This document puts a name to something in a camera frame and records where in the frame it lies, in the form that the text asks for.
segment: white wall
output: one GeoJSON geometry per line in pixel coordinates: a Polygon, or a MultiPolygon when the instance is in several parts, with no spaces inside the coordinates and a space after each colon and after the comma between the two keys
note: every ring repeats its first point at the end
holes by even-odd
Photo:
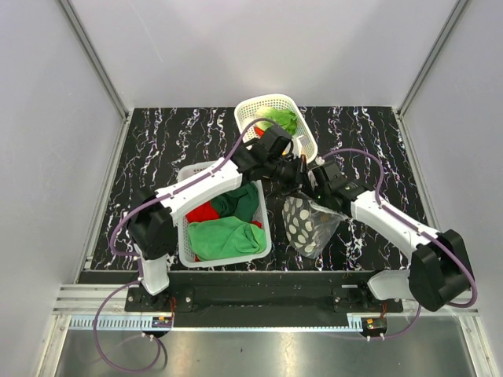
{"type": "Polygon", "coordinates": [[[54,0],[0,5],[2,375],[32,375],[120,121],[54,0]]]}
{"type": "Polygon", "coordinates": [[[72,0],[129,108],[400,105],[455,0],[72,0]]]}
{"type": "Polygon", "coordinates": [[[500,363],[502,14],[501,0],[472,2],[405,117],[440,225],[464,237],[481,317],[500,363]]]}

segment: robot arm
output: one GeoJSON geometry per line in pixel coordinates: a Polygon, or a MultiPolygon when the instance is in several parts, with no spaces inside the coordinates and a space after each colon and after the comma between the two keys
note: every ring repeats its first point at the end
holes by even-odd
{"type": "Polygon", "coordinates": [[[157,295],[169,284],[166,254],[176,251],[178,219],[221,193],[261,178],[279,181],[283,194],[311,199],[371,226],[398,247],[410,260],[410,271],[377,273],[367,283],[376,299],[412,295],[426,309],[435,311],[470,287],[466,273],[443,250],[446,248],[459,259],[472,275],[463,240],[457,233],[440,233],[413,220],[377,196],[368,185],[348,181],[335,162],[313,168],[312,185],[305,156],[284,155],[289,145],[292,148],[291,137],[279,126],[272,126],[260,139],[239,145],[230,160],[220,159],[155,194],[140,193],[137,205],[171,194],[140,211],[128,223],[134,247],[141,255],[143,284],[151,295],[157,295]]]}
{"type": "Polygon", "coordinates": [[[318,204],[374,228],[409,259],[409,270],[382,271],[368,281],[376,299],[414,298],[424,308],[436,311],[470,288],[467,275],[473,276],[472,267],[458,233],[442,233],[412,219],[367,184],[348,181],[335,162],[324,163],[313,173],[318,204]]]}

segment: laundry basket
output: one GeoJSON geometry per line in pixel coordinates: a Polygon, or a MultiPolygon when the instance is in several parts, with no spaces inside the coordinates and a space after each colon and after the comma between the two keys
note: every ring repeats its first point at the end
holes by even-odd
{"type": "MultiPolygon", "coordinates": [[[[188,165],[187,167],[183,167],[178,172],[178,182],[187,179],[188,177],[193,176],[196,173],[206,169],[214,162],[207,163],[196,163],[194,165],[188,165]]],[[[250,262],[253,259],[264,258],[268,255],[272,249],[272,241],[270,238],[270,228],[269,221],[267,220],[267,210],[266,210],[266,200],[264,198],[264,191],[262,189],[262,182],[254,181],[253,185],[257,187],[257,191],[259,193],[259,207],[255,211],[253,215],[254,221],[259,221],[262,223],[262,229],[266,232],[266,248],[262,253],[245,255],[242,257],[236,258],[226,258],[226,259],[217,259],[214,261],[203,261],[196,262],[196,255],[194,254],[192,248],[190,247],[189,235],[187,234],[187,228],[189,226],[189,222],[183,216],[183,218],[178,220],[178,250],[180,255],[180,262],[185,267],[189,267],[191,269],[197,267],[216,267],[217,265],[232,265],[234,263],[242,263],[242,262],[250,262]]]]}
{"type": "MultiPolygon", "coordinates": [[[[278,110],[287,108],[297,115],[297,131],[294,137],[301,137],[301,151],[306,155],[307,162],[314,161],[318,154],[318,145],[296,103],[288,96],[283,94],[268,94],[241,102],[234,110],[234,118],[236,118],[239,131],[243,132],[244,128],[255,119],[256,111],[262,106],[277,108],[278,110]]],[[[251,140],[254,137],[259,137],[259,135],[255,132],[254,127],[252,127],[244,135],[243,141],[251,140]]]]}

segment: green cloth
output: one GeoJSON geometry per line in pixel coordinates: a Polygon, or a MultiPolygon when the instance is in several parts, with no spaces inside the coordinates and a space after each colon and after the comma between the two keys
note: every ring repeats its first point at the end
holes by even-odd
{"type": "Polygon", "coordinates": [[[251,222],[259,206],[259,193],[255,185],[248,183],[213,198],[210,203],[221,218],[236,216],[244,222],[251,222]]]}
{"type": "Polygon", "coordinates": [[[266,233],[234,216],[193,222],[187,233],[190,247],[201,261],[241,257],[266,249],[266,233]]]}

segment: lettuce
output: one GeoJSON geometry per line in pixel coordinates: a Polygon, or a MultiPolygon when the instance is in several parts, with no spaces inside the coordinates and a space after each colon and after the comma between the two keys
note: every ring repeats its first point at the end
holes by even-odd
{"type": "MultiPolygon", "coordinates": [[[[268,106],[262,106],[255,112],[256,118],[268,118],[272,119],[274,122],[279,124],[283,130],[293,135],[297,131],[297,115],[291,112],[287,108],[278,110],[276,108],[270,108],[268,106]]],[[[267,121],[258,122],[256,126],[260,130],[267,130],[272,126],[271,123],[267,121]]]]}

